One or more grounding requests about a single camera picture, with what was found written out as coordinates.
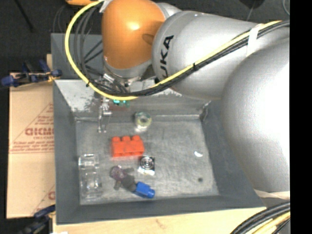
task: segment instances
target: yellow cable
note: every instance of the yellow cable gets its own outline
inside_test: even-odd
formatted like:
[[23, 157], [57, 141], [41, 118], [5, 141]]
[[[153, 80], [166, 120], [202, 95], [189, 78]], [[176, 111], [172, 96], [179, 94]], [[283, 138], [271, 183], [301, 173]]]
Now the yellow cable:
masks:
[[[113, 95], [110, 95], [110, 94], [107, 94], [103, 91], [101, 91], [100, 89], [98, 89], [96, 86], [94, 86], [86, 76], [84, 76], [84, 74], [78, 69], [78, 67], [76, 66], [71, 54], [70, 54], [70, 50], [69, 50], [69, 36], [70, 36], [70, 33], [71, 33], [71, 30], [74, 26], [74, 23], [76, 22], [76, 20], [85, 12], [87, 11], [88, 9], [90, 9], [91, 7], [94, 7], [96, 6], [97, 4], [103, 2], [103, 0], [99, 0], [99, 1], [96, 1], [96, 2], [93, 2], [91, 4], [88, 4], [87, 6], [83, 7], [82, 9], [80, 9], [76, 14], [75, 16], [72, 18], [72, 20], [70, 21], [69, 25], [68, 25], [68, 28], [66, 30], [66, 34], [65, 34], [65, 53], [66, 53], [66, 56], [67, 56], [67, 59], [69, 60], [71, 66], [73, 67], [74, 71], [77, 73], [77, 75], [85, 82], [87, 83], [94, 91], [96, 91], [97, 93], [99, 93], [100, 95], [104, 96], [104, 97], [107, 97], [107, 98], [110, 98], [110, 99], [116, 99], [116, 100], [133, 100], [133, 99], [136, 99], [137, 97], [135, 96], [113, 96]], [[269, 22], [269, 23], [266, 23], [266, 24], [263, 24], [260, 26], [260, 30], [264, 29], [264, 28], [267, 28], [273, 24], [276, 24], [280, 22], [280, 20], [278, 21], [272, 21], [272, 22]], [[194, 64], [197, 65], [199, 64], [200, 62], [202, 61], [205, 61], [206, 59], [208, 58], [211, 58], [213, 57], [214, 55], [218, 54], [219, 52], [223, 51], [224, 49], [226, 49], [227, 47], [231, 46], [232, 44], [240, 41], [241, 39], [247, 37], [248, 35], [250, 34], [250, 32], [246, 32], [242, 35], [239, 35], [238, 37], [234, 38], [233, 40], [221, 45], [220, 47], [216, 48], [214, 51], [210, 52], [208, 55], [206, 55], [205, 57], [199, 59], [198, 61], [196, 61]], [[157, 87], [158, 85], [160, 84], [164, 84], [168, 81], [171, 81], [172, 79], [182, 75], [183, 73], [185, 73], [186, 71], [188, 71], [189, 69], [191, 69], [193, 67], [194, 64], [191, 64], [189, 66], [187, 66], [186, 68], [176, 72], [175, 74], [167, 77], [166, 79], [160, 81], [159, 83], [153, 85], [151, 88], [154, 88], [154, 87]]]
[[[276, 23], [278, 23], [278, 22], [280, 22], [280, 20], [279, 20], [279, 21], [272, 21], [272, 22], [263, 24], [262, 26], [260, 26], [260, 29], [259, 29], [259, 30], [262, 30], [262, 29], [264, 29], [264, 28], [267, 28], [267, 27], [269, 27], [269, 26], [271, 26], [271, 25], [273, 25], [273, 24], [276, 24]], [[216, 54], [218, 54], [219, 52], [223, 51], [224, 49], [226, 49], [227, 47], [231, 46], [232, 44], [234, 44], [234, 43], [236, 43], [236, 42], [242, 40], [242, 39], [245, 38], [245, 37], [247, 37], [249, 34], [250, 34], [250, 32], [248, 31], [248, 32], [246, 32], [246, 33], [244, 33], [244, 34], [242, 34], [242, 35], [240, 35], [240, 36], [234, 38], [233, 40], [231, 40], [231, 41], [229, 41], [229, 42], [227, 42], [227, 43], [221, 45], [220, 47], [218, 47], [218, 48], [216, 48], [215, 50], [213, 50], [212, 52], [210, 52], [208, 55], [204, 56], [202, 59], [199, 59], [198, 61], [196, 61], [194, 64], [197, 65], [197, 64], [201, 63], [202, 61], [205, 61], [205, 60], [207, 60], [208, 58], [213, 57], [214, 55], [216, 55]], [[174, 79], [174, 78], [176, 78], [176, 77], [182, 75], [184, 72], [186, 72], [186, 71], [188, 71], [189, 69], [191, 69], [191, 68], [193, 67], [194, 64], [191, 64], [191, 65], [187, 66], [186, 68], [184, 68], [184, 69], [182, 69], [182, 70], [176, 72], [175, 74], [173, 74], [173, 75], [167, 77], [166, 79], [160, 81], [158, 84], [166, 83], [166, 82], [168, 82], [168, 81], [170, 81], [170, 80], [172, 80], [172, 79]]]
[[269, 221], [267, 224], [263, 225], [261, 228], [253, 232], [252, 234], [265, 234], [268, 230], [270, 230], [272, 227], [277, 226], [278, 224], [286, 221], [291, 217], [291, 212], [286, 212], [283, 215]]
[[82, 9], [80, 9], [72, 18], [72, 20], [70, 21], [68, 28], [66, 30], [66, 34], [65, 34], [65, 53], [67, 56], [67, 59], [70, 63], [70, 65], [72, 66], [72, 68], [74, 69], [74, 71], [77, 73], [77, 75], [85, 82], [87, 83], [94, 91], [96, 91], [97, 93], [99, 93], [100, 95], [103, 95], [107, 98], [110, 99], [117, 99], [117, 100], [132, 100], [135, 99], [137, 97], [134, 96], [128, 96], [128, 97], [119, 97], [119, 96], [112, 96], [109, 95], [107, 93], [104, 93], [103, 91], [101, 91], [100, 89], [98, 89], [96, 86], [94, 86], [92, 83], [89, 82], [89, 79], [83, 75], [83, 73], [78, 69], [78, 67], [76, 66], [71, 54], [70, 54], [70, 50], [69, 50], [69, 36], [70, 36], [70, 32], [74, 26], [74, 23], [76, 22], [76, 20], [88, 9], [90, 9], [91, 7], [96, 6], [97, 4], [103, 2], [103, 0], [99, 0], [93, 3], [90, 3], [88, 5], [86, 5], [85, 7], [83, 7]]

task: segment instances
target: orange object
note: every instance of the orange object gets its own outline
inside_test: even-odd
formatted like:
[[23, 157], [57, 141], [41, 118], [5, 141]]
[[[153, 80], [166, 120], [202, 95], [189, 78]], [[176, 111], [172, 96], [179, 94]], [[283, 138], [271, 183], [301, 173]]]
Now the orange object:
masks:
[[151, 0], [113, 0], [102, 17], [103, 55], [115, 69], [136, 67], [152, 56], [152, 43], [165, 21]]
[[145, 148], [139, 135], [112, 138], [111, 142], [112, 157], [123, 156], [140, 156], [144, 153]]

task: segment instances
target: black cable bundle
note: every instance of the black cable bundle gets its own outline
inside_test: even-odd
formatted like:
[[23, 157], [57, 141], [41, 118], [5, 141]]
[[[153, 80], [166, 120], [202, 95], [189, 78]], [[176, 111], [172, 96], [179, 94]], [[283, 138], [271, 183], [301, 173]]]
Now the black cable bundle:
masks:
[[[253, 228], [261, 225], [262, 223], [268, 221], [269, 219], [279, 217], [287, 212], [290, 212], [291, 203], [290, 201], [282, 203], [273, 207], [266, 208], [265, 210], [256, 213], [251, 216], [240, 225], [238, 225], [230, 234], [245, 234]], [[283, 221], [277, 226], [277, 229], [273, 232], [274, 234], [279, 233], [286, 224], [290, 221], [290, 218]]]
[[[209, 63], [212, 63], [213, 61], [243, 47], [246, 46], [248, 44], [248, 39], [249, 36], [244, 37], [241, 40], [238, 40], [236, 42], [234, 42], [232, 45], [230, 45], [229, 47], [223, 49], [222, 51], [218, 52], [217, 54], [215, 54], [214, 56], [205, 59], [204, 61], [198, 63], [198, 64], [194, 64], [193, 67], [191, 67], [189, 70], [185, 71], [184, 73], [182, 73], [181, 75], [165, 82], [165, 83], [160, 83], [160, 84], [156, 84], [154, 87], [148, 88], [148, 89], [144, 89], [141, 91], [137, 91], [137, 92], [128, 92], [124, 86], [122, 86], [119, 82], [115, 82], [114, 85], [119, 89], [115, 90], [111, 87], [105, 86], [104, 84], [95, 81], [89, 74], [90, 73], [94, 73], [94, 69], [92, 69], [91, 67], [86, 65], [86, 60], [84, 57], [84, 52], [83, 52], [83, 45], [84, 45], [84, 39], [85, 37], [88, 35], [88, 33], [85, 33], [86, 31], [86, 25], [88, 23], [88, 21], [90, 20], [91, 15], [96, 11], [96, 9], [99, 7], [100, 5], [97, 5], [95, 8], [90, 9], [88, 12], [86, 12], [86, 14], [83, 16], [83, 18], [80, 20], [80, 22], [77, 25], [77, 28], [75, 29], [75, 42], [74, 42], [74, 50], [75, 50], [75, 57], [78, 57], [78, 51], [77, 51], [77, 39], [78, 39], [78, 34], [79, 31], [81, 29], [80, 32], [80, 60], [78, 60], [78, 66], [80, 67], [80, 70], [83, 72], [83, 74], [88, 78], [89, 83], [92, 83], [94, 86], [96, 86], [99, 90], [101, 90], [102, 92], [108, 94], [108, 95], [112, 95], [112, 96], [122, 96], [122, 97], [128, 97], [128, 96], [135, 96], [135, 97], [141, 97], [141, 96], [150, 96], [150, 95], [154, 95], [157, 94], [161, 91], [164, 91], [166, 89], [168, 89], [169, 87], [172, 87], [173, 85], [175, 85], [176, 83], [180, 82], [181, 80], [185, 79], [187, 76], [189, 76], [190, 74], [196, 72], [197, 70], [201, 69], [202, 67], [206, 66]], [[281, 21], [278, 22], [276, 24], [273, 24], [271, 26], [268, 26], [262, 30], [260, 30], [258, 32], [257, 38], [262, 37], [263, 35], [279, 29], [281, 27], [287, 27], [290, 25], [290, 21]]]

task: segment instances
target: black floor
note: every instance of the black floor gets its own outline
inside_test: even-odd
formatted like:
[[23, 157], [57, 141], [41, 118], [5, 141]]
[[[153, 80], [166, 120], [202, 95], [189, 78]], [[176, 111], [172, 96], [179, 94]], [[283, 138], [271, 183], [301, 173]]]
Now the black floor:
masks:
[[[51, 51], [51, 32], [64, 32], [75, 9], [64, 0], [19, 0], [35, 29], [29, 25], [14, 0], [0, 0], [0, 78], [20, 71], [25, 59], [36, 64]], [[290, 0], [153, 0], [182, 10], [195, 10], [239, 20], [266, 23], [290, 18]], [[100, 29], [95, 21], [93, 31]], [[0, 89], [0, 233], [20, 230], [31, 219], [5, 219], [8, 151], [8, 91]]]

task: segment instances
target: orange lego brick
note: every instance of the orange lego brick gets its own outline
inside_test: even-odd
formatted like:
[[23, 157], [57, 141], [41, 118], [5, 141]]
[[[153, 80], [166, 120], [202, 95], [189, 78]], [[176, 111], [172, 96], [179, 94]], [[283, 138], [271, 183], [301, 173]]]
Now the orange lego brick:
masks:
[[145, 148], [139, 135], [115, 136], [111, 142], [112, 157], [140, 156], [144, 153]]

